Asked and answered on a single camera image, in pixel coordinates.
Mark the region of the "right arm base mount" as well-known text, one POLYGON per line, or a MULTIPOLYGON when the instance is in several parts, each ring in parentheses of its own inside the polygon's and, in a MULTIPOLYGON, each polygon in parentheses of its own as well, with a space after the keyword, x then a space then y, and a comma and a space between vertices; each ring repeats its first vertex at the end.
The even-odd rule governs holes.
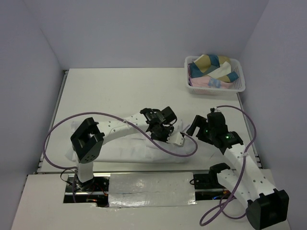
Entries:
POLYGON ((196 201, 227 199, 230 191, 217 182, 216 175, 211 171, 195 173, 189 181, 194 187, 196 201))

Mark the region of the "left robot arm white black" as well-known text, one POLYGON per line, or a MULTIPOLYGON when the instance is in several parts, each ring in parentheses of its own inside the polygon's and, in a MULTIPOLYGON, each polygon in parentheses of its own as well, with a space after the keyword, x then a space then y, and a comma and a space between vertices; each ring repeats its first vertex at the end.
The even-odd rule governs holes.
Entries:
POLYGON ((85 119, 71 136, 72 149, 77 155, 77 175, 74 181, 82 191, 94 185, 93 162, 102 146, 128 135, 150 132, 149 140, 183 145, 183 136, 174 131, 171 122, 177 117, 168 106, 163 110, 144 108, 125 119, 98 123, 92 117, 85 119))

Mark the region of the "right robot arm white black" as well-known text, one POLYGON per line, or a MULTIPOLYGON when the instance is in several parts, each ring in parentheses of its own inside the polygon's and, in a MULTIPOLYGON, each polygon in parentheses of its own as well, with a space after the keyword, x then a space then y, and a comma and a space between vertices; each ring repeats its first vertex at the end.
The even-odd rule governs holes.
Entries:
POLYGON ((224 213, 226 206, 234 199, 245 209, 246 217, 255 230, 286 221, 289 196, 285 190, 278 190, 262 173, 248 153, 251 144, 244 145, 235 131, 229 131, 225 117, 211 108, 206 117, 196 115, 187 130, 189 136, 196 135, 202 142, 215 146, 230 162, 214 165, 209 171, 209 183, 213 187, 223 186, 230 192, 225 202, 208 210, 200 219, 200 226, 206 226, 224 213))

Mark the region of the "white long sleeve shirt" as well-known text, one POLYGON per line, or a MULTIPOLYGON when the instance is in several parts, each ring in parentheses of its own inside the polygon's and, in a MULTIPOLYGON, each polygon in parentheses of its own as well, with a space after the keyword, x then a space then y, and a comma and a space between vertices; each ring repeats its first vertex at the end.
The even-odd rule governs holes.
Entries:
MULTIPOLYGON (((71 127, 75 131, 82 122, 73 122, 71 127)), ((182 125, 174 131, 181 132, 182 125)), ((150 132, 128 135, 104 144, 96 162, 120 163, 182 163, 194 152, 195 145, 191 140, 185 140, 183 147, 149 140, 150 132)), ((71 148, 66 154, 70 161, 77 162, 77 155, 71 148)))

